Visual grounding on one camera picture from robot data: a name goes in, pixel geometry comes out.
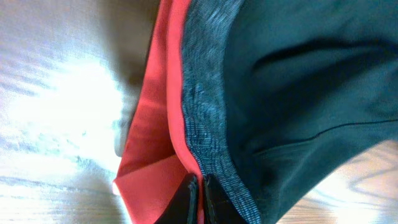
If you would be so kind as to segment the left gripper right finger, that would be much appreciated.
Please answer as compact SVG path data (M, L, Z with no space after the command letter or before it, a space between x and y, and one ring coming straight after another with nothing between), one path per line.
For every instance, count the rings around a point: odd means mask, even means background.
M205 224L247 224L213 174L205 176L203 191Z

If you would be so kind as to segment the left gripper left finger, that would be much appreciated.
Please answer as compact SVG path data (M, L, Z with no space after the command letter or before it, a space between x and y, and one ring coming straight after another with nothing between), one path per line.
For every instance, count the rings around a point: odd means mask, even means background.
M155 224L197 224L198 180L187 174Z

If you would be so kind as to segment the black pants red waistband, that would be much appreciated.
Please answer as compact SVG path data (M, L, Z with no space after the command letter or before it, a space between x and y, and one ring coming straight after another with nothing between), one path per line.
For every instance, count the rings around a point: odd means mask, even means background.
M397 2L162 0L114 188L155 223L213 174L275 223L337 167L397 137Z

